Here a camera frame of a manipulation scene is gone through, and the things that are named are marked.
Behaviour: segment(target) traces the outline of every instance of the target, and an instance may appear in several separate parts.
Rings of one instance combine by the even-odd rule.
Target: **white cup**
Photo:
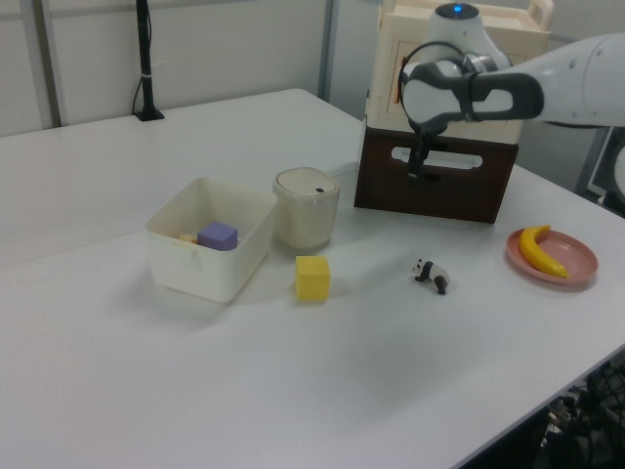
[[[334,229],[339,183],[314,168],[293,168],[273,181],[277,196],[274,234],[286,245],[310,249],[327,242]]]

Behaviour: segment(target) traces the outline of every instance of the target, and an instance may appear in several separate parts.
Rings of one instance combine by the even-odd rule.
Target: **toy banana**
[[[521,254],[538,271],[551,276],[568,278],[568,272],[564,266],[543,251],[536,242],[536,238],[550,228],[549,225],[543,225],[524,229],[519,237]]]

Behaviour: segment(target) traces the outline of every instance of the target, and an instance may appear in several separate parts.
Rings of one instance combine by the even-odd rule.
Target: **purple cube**
[[[197,244],[217,251],[232,251],[236,247],[236,228],[213,222],[197,234]]]

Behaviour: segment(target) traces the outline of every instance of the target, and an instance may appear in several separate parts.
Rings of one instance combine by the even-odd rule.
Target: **white wall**
[[[150,0],[163,110],[303,88],[317,94],[326,0]],[[63,124],[128,115],[140,77],[135,0],[49,0]]]
[[[330,104],[364,117],[377,44],[381,0],[336,0],[326,99]],[[473,3],[527,9],[529,0],[479,0]],[[623,0],[554,0],[550,49],[594,35],[625,31]],[[571,191],[588,155],[595,131],[555,128],[529,123],[523,127],[517,163]]]
[[[20,0],[0,2],[0,137],[51,125],[31,13]]]

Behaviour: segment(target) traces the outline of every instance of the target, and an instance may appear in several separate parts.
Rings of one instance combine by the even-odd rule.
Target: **black pole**
[[[141,80],[144,88],[144,109],[137,112],[139,120],[164,119],[165,116],[154,107],[154,95],[152,92],[152,68],[149,60],[149,11],[147,0],[137,0],[137,25],[139,27],[139,54],[141,56]]]

